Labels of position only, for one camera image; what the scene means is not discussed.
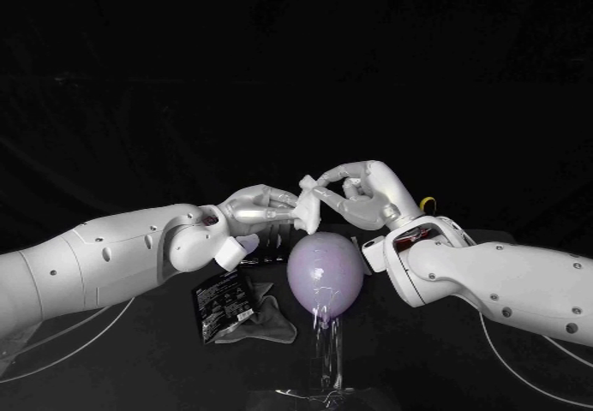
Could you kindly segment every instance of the black table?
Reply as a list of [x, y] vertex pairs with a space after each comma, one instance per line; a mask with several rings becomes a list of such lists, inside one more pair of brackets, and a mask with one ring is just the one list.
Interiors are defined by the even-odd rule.
[[[384, 234], [345, 224], [322, 225], [321, 230], [348, 238], [357, 235], [362, 241]], [[504, 232], [469, 233], [478, 242], [513, 242]], [[178, 275], [136, 298], [87, 349], [44, 372], [0, 384], [0, 409], [236, 410], [246, 409], [249, 391], [306, 388], [313, 319], [292, 295], [286, 265], [249, 272], [256, 282], [274, 283], [269, 294], [277, 297], [280, 311], [298, 327], [293, 344], [247, 338], [233, 344], [202, 345], [191, 290], [212, 272], [210, 266]], [[5, 377], [74, 351], [123, 306], [19, 357]], [[365, 277], [361, 295], [342, 319], [345, 387], [388, 387], [404, 409], [576, 409], [540, 395], [511, 375], [489, 348], [478, 312], [461, 299], [448, 297], [413, 308], [400, 299], [387, 272], [374, 273]], [[39, 328], [38, 339], [55, 332], [52, 321]], [[489, 321], [488, 327], [502, 345], [505, 338], [523, 338], [527, 345], [540, 343], [526, 331]], [[563, 365], [563, 360], [554, 362], [554, 366]], [[579, 367], [569, 361], [566, 366]], [[589, 374], [593, 370], [588, 369], [583, 375]]]

